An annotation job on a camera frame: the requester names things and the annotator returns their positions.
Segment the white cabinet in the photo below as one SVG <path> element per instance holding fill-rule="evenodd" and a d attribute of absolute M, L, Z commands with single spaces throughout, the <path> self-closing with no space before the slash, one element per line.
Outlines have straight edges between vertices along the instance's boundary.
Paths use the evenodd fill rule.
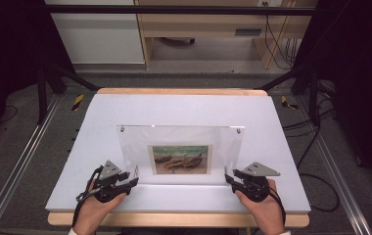
<path fill-rule="evenodd" d="M 63 5 L 133 5 L 132 0 L 45 0 Z M 52 14 L 73 64 L 144 64 L 136 15 Z"/>

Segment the human hand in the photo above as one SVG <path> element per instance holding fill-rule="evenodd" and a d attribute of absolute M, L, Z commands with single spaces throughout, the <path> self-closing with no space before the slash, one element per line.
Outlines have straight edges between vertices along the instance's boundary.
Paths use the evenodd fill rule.
<path fill-rule="evenodd" d="M 268 179 L 269 187 L 277 192 L 275 181 Z M 281 208 L 271 196 L 268 196 L 262 202 L 251 201 L 244 193 L 235 191 L 241 204 L 253 215 L 259 229 L 265 235 L 277 235 L 284 232 L 283 215 Z"/>
<path fill-rule="evenodd" d="M 94 181 L 91 182 L 89 191 L 94 187 Z M 85 200 L 76 221 L 73 231 L 78 235 L 94 234 L 106 215 L 116 208 L 127 195 L 119 194 L 111 201 L 101 203 L 95 197 L 91 196 Z"/>

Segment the picture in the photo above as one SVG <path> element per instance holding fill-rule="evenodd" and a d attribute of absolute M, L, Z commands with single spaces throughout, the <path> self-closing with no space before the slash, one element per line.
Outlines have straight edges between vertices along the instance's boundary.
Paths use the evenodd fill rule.
<path fill-rule="evenodd" d="M 211 147 L 149 146 L 154 174 L 209 174 Z"/>

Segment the wooden table edge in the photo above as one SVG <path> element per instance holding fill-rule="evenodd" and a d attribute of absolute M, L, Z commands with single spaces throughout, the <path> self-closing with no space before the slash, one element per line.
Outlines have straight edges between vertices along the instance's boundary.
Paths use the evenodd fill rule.
<path fill-rule="evenodd" d="M 177 88 L 101 88 L 97 94 L 145 94 L 145 95 L 240 95 L 267 96 L 263 90 L 250 89 L 177 89 Z"/>
<path fill-rule="evenodd" d="M 48 222 L 71 226 L 73 211 L 50 211 Z M 287 213 L 286 227 L 302 228 L 309 224 L 306 212 Z M 257 227 L 249 213 L 238 212 L 112 212 L 103 226 L 113 227 Z"/>

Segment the white board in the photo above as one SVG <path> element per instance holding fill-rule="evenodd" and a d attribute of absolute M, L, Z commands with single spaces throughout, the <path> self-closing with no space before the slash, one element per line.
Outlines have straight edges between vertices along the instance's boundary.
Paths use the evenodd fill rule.
<path fill-rule="evenodd" d="M 117 125 L 245 126 L 236 167 L 253 162 L 281 173 L 277 183 L 286 212 L 309 212 L 287 140 L 270 97 L 97 94 L 46 206 L 73 211 L 93 170 L 110 160 L 124 165 Z M 139 184 L 116 209 L 120 212 L 245 212 L 224 185 Z"/>

